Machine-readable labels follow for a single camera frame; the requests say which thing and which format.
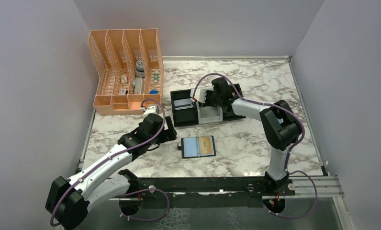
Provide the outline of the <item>gold card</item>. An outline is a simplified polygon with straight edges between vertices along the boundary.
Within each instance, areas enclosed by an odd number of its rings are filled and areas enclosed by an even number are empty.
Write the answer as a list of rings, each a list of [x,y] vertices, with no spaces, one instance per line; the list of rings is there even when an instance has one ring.
[[[198,142],[201,156],[212,156],[215,154],[212,136],[198,137]]]

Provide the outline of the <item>black leather card holder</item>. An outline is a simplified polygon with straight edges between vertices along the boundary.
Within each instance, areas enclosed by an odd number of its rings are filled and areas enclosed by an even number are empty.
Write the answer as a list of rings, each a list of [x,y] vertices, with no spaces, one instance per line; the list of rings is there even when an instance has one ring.
[[[214,155],[212,155],[212,156],[201,156],[200,155],[198,137],[181,138],[180,143],[177,144],[177,150],[179,150],[181,152],[181,157],[183,159],[216,156],[215,143],[214,143],[214,152],[215,152]]]

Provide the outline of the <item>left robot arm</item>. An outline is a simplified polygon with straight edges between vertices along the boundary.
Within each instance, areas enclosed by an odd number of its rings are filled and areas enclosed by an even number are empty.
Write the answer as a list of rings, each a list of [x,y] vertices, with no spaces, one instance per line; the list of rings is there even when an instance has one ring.
[[[152,145],[158,148],[176,138],[170,116],[147,114],[137,128],[122,135],[111,150],[87,169],[67,179],[59,176],[52,182],[45,204],[51,213],[50,225],[73,230],[101,203],[115,196],[140,196],[147,188],[140,186],[132,172],[122,170],[116,176],[112,174],[152,151]]]

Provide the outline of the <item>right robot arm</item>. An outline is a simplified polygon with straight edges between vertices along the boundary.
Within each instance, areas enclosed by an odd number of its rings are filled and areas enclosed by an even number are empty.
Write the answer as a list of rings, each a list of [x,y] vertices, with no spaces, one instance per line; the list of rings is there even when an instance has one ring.
[[[275,195],[289,178],[287,161],[291,147],[303,134],[298,117],[285,100],[258,104],[241,98],[224,78],[212,80],[213,91],[206,94],[206,102],[218,106],[225,115],[243,116],[262,123],[265,137],[271,145],[269,167],[264,174],[264,190]]]

